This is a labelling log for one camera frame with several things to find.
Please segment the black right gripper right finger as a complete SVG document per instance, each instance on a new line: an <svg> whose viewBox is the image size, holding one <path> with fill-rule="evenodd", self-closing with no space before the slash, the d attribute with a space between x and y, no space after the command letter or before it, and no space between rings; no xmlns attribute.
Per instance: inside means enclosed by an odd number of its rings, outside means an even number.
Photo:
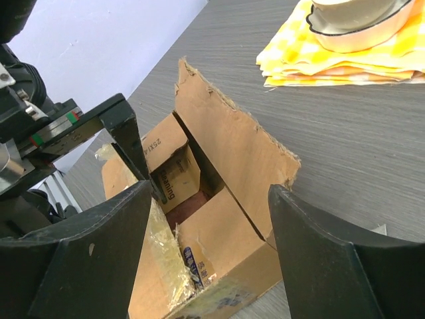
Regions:
<svg viewBox="0 0 425 319"><path fill-rule="evenodd" d="M292 318L423 318L424 244L356 226L281 185L268 193Z"/></svg>

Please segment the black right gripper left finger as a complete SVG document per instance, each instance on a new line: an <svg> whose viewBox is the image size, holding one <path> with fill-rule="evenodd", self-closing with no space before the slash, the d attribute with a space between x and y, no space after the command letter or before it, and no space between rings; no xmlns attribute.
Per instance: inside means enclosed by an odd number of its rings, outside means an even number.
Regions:
<svg viewBox="0 0 425 319"><path fill-rule="evenodd" d="M1 239L2 318L126 318L151 184L48 227Z"/></svg>

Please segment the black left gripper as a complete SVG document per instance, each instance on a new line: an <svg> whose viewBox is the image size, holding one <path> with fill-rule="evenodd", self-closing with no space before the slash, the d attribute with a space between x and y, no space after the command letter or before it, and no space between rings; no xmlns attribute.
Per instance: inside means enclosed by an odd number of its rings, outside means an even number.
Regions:
<svg viewBox="0 0 425 319"><path fill-rule="evenodd" d="M136 179L150 181L153 197L164 203L165 194L148 169L137 116L123 94L84 113L72 99L54 103L34 66L2 64L1 198L20 196L55 172L56 160L104 128Z"/></svg>

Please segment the brown cleaning product box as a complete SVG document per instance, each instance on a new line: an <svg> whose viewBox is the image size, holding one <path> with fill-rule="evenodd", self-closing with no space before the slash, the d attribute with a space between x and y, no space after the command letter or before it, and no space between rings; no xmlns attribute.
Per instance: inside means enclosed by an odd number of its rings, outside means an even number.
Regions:
<svg viewBox="0 0 425 319"><path fill-rule="evenodd" d="M169 114L142 139L149 172L165 196L164 213L200 190L201 169L189 139L174 114Z"/></svg>

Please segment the brown cardboard express box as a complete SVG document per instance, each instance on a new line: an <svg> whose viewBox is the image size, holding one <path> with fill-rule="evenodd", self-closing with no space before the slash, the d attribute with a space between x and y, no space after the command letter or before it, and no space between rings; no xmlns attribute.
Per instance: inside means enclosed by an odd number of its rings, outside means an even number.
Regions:
<svg viewBox="0 0 425 319"><path fill-rule="evenodd" d="M229 318L282 279L268 208L301 161L185 59L174 114L201 169L198 193L164 213L153 201L131 318Z"/></svg>

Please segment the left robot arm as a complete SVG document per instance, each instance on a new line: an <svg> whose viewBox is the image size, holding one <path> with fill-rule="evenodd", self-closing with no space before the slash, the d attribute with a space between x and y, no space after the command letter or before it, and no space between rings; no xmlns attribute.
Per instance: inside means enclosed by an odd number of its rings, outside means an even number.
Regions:
<svg viewBox="0 0 425 319"><path fill-rule="evenodd" d="M1 2L1 242L65 219L35 185L55 162L105 130L138 180L151 180L133 108L116 94L83 112L73 100L53 102L38 70L9 42L25 27L34 1Z"/></svg>

